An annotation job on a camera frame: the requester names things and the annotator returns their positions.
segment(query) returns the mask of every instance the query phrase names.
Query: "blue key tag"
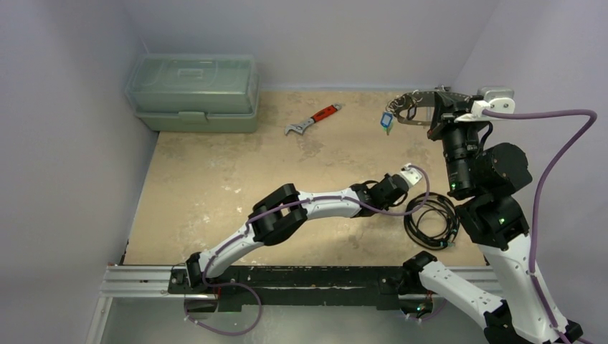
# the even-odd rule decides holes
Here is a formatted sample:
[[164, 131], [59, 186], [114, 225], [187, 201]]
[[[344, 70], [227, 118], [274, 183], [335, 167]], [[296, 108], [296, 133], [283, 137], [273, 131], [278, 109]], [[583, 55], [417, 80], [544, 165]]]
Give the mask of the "blue key tag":
[[393, 123], [393, 114], [392, 113], [382, 113], [382, 119], [380, 119], [380, 125], [384, 127], [384, 129], [388, 129], [391, 127]]

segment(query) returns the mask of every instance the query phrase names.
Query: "metal wrench head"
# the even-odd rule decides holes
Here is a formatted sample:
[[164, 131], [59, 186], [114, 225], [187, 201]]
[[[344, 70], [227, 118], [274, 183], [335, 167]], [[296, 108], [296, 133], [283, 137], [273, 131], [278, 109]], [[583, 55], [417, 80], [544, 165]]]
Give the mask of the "metal wrench head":
[[297, 124], [289, 124], [285, 127], [285, 134], [287, 135], [290, 131], [295, 131], [296, 133], [302, 135], [304, 130]]
[[314, 124], [314, 120], [312, 118], [308, 118], [304, 122], [300, 124], [289, 124], [285, 127], [285, 134], [287, 135], [290, 131], [295, 131], [296, 133], [302, 135], [304, 130], [308, 128], [310, 125]]

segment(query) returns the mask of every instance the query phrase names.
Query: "red wrench handle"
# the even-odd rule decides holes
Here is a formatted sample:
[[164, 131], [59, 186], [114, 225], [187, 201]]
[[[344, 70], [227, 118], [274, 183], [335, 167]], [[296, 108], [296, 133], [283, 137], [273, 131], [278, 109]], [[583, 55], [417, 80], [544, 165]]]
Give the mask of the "red wrench handle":
[[316, 122], [327, 118], [331, 115], [333, 115], [334, 113], [336, 113], [336, 111], [340, 110], [341, 106], [334, 104], [334, 105], [329, 105], [328, 107], [324, 108], [323, 110], [319, 111], [318, 113], [314, 114], [311, 118]]

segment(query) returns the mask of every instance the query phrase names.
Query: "box handle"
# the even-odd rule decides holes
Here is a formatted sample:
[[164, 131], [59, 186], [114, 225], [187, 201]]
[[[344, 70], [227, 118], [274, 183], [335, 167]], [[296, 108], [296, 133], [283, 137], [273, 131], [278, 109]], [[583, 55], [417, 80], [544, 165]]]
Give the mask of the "box handle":
[[177, 115], [184, 123], [206, 124], [209, 122], [209, 120], [207, 120], [206, 113], [200, 113], [197, 111], [180, 111], [177, 113]]

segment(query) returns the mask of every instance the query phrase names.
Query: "adjustable wrench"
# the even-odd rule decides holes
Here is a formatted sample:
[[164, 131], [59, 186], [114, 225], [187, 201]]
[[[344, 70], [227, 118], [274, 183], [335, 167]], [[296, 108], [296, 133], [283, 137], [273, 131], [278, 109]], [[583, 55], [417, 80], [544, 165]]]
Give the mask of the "adjustable wrench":
[[329, 117], [330, 115], [336, 113], [336, 111], [340, 110], [342, 105], [333, 104], [314, 114], [311, 118], [308, 118], [304, 122], [300, 124], [289, 124], [285, 127], [285, 134], [287, 135], [290, 131], [295, 131], [296, 133], [302, 135], [306, 128], [310, 127], [312, 124], [317, 123], [318, 121]]

